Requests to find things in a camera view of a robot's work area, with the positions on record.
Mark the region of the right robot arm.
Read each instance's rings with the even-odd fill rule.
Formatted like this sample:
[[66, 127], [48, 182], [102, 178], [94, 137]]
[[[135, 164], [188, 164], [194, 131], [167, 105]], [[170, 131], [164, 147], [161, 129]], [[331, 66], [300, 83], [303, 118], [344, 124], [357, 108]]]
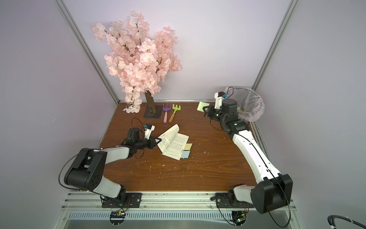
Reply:
[[260, 214], [289, 205], [293, 187], [291, 177], [281, 174], [262, 152], [246, 121], [239, 118], [236, 101], [218, 98], [218, 102], [219, 106], [201, 102], [197, 110], [220, 123], [221, 130], [244, 155], [257, 183], [256, 186], [233, 187], [230, 190], [232, 200], [252, 204]]

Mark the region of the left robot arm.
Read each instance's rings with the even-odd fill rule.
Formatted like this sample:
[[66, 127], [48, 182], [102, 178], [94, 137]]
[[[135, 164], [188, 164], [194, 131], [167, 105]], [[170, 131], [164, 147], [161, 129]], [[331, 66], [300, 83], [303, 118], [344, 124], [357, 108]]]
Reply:
[[132, 158], [139, 150], [153, 149], [162, 141], [151, 136], [154, 129], [151, 124], [144, 125], [144, 130], [132, 127], [127, 138], [114, 148], [81, 149], [72, 157], [73, 163], [64, 176], [64, 184], [70, 190], [88, 190], [101, 195], [105, 201], [123, 204], [127, 200], [125, 188], [104, 176], [105, 165]]

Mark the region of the dark blue book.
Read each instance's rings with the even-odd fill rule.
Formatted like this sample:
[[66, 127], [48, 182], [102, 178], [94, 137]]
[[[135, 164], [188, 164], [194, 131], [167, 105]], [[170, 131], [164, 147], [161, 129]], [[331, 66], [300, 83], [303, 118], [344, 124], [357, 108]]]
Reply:
[[189, 139], [189, 136], [180, 134], [179, 130], [179, 126], [175, 124], [158, 137], [161, 139], [158, 143], [161, 153], [175, 160], [180, 160]]

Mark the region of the green sticky note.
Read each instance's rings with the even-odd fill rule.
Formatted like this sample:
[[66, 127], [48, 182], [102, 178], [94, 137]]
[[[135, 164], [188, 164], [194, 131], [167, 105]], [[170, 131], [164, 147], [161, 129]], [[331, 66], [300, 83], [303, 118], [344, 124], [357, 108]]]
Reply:
[[208, 107], [210, 104], [206, 103], [206, 102], [199, 102], [198, 107], [197, 107], [197, 111], [199, 112], [205, 112], [204, 108]]

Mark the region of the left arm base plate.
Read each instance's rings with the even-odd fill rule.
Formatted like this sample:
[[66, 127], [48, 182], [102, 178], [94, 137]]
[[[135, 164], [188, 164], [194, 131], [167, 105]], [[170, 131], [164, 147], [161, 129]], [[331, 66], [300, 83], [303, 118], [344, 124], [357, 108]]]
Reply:
[[139, 208], [142, 200], [142, 193], [122, 193], [116, 198], [100, 196], [102, 208]]

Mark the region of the yellow sticky note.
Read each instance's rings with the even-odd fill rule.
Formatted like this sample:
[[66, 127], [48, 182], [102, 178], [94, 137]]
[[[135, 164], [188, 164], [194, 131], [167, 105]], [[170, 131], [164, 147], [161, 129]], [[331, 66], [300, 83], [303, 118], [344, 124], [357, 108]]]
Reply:
[[192, 147], [192, 143], [187, 143], [184, 147], [184, 151], [190, 151]]

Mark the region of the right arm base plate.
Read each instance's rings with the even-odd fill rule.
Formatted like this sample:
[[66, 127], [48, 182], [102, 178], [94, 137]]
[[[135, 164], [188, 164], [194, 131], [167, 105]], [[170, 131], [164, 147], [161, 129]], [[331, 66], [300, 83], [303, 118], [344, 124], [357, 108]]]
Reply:
[[214, 201], [217, 208], [221, 209], [227, 209], [227, 208], [234, 208], [234, 209], [244, 209], [249, 208], [253, 209], [254, 205], [238, 201], [234, 198], [233, 194], [230, 194], [228, 192], [221, 192], [221, 193], [215, 193], [210, 198], [211, 201]]

